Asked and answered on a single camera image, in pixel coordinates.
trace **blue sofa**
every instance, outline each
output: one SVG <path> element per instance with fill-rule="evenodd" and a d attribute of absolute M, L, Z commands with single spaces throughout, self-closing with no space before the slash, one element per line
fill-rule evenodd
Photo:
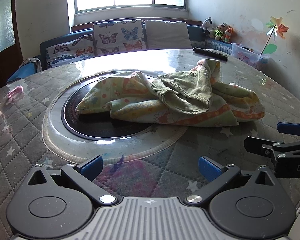
<path fill-rule="evenodd" d="M 202 28 L 200 26 L 195 25 L 188 25 L 188 33 L 189 33 L 189 39 L 191 41 L 192 47 L 199 47 L 203 49 L 216 49 L 223 51 L 227 54 L 231 54 L 231 44 L 223 43 L 221 41 L 216 41 L 214 39 L 205 39 L 205 37 L 202 35 Z M 47 69 L 47 61 L 46 61 L 46 49 L 61 44 L 64 42 L 73 41 L 83 35 L 93 35 L 93 29 L 87 29 L 83 31 L 77 31 L 73 32 L 58 38 L 54 38 L 52 40 L 44 41 L 40 44 L 40 55 L 36 56 L 41 61 L 42 70 Z M 143 34 L 145 38 L 145 42 L 147 41 L 146 36 L 146 29 L 145 25 L 143 24 Z M 28 63 L 21 68 L 19 68 L 7 81 L 8 83 L 14 82 L 15 80 L 25 78 L 27 76 L 30 76 L 32 74 L 36 73 L 36 69 L 34 67 L 33 63 Z"/>

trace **wall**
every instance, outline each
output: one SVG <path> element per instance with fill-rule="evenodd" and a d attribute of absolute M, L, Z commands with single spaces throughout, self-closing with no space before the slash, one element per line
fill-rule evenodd
<path fill-rule="evenodd" d="M 283 17 L 286 39 L 271 38 L 277 50 L 264 72 L 300 99 L 300 0 L 188 0 L 188 7 L 190 19 L 226 22 L 237 32 L 234 41 L 260 51 L 268 38 L 265 23 Z"/>
<path fill-rule="evenodd" d="M 189 11 L 164 7 L 121 7 L 79 13 L 74 16 L 74 25 L 132 17 L 166 17 L 188 19 Z"/>
<path fill-rule="evenodd" d="M 24 59 L 40 54 L 41 42 L 70 32 L 67 0 L 16 0 L 16 19 Z"/>
<path fill-rule="evenodd" d="M 69 17 L 69 28 L 74 25 L 74 0 L 67 0 L 68 1 L 68 17 Z"/>

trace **orange stuffed toy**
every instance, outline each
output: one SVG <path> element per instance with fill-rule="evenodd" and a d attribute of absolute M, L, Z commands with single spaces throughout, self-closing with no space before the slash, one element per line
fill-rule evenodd
<path fill-rule="evenodd" d="M 230 43 L 230 38 L 234 34 L 233 28 L 229 26 L 229 28 L 225 31 L 225 34 L 226 34 L 226 36 L 225 36 L 223 42 L 224 43 Z"/>

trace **teddy bear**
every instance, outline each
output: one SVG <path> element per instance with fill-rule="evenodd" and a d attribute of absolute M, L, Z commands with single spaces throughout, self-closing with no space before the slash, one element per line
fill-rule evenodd
<path fill-rule="evenodd" d="M 226 34 L 226 36 L 225 36 L 223 42 L 230 43 L 231 36 L 234 34 L 233 28 L 229 26 L 229 28 L 225 31 L 225 34 Z"/>
<path fill-rule="evenodd" d="M 210 31 L 210 38 L 215 39 L 216 41 L 223 41 L 225 39 L 225 32 L 229 28 L 229 25 L 222 23 L 217 26 L 216 30 Z"/>
<path fill-rule="evenodd" d="M 202 34 L 204 36 L 210 36 L 210 31 L 208 30 L 208 28 L 211 27 L 211 25 L 212 25 L 211 17 L 205 19 L 202 22 Z"/>

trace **blanket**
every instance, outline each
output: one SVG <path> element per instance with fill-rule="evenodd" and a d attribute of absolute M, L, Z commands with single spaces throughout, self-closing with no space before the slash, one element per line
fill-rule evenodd
<path fill-rule="evenodd" d="M 220 62 L 198 61 L 190 71 L 148 80 L 140 71 L 101 79 L 76 107 L 78 114 L 110 112 L 130 122 L 232 126 L 265 116 L 255 92 L 219 80 Z"/>
<path fill-rule="evenodd" d="M 24 62 L 21 63 L 21 65 L 19 66 L 19 68 L 21 68 L 22 66 L 24 66 L 24 65 L 26 65 L 28 63 L 34 63 L 34 65 L 36 67 L 36 73 L 42 71 L 41 61 L 37 57 L 26 59 Z"/>

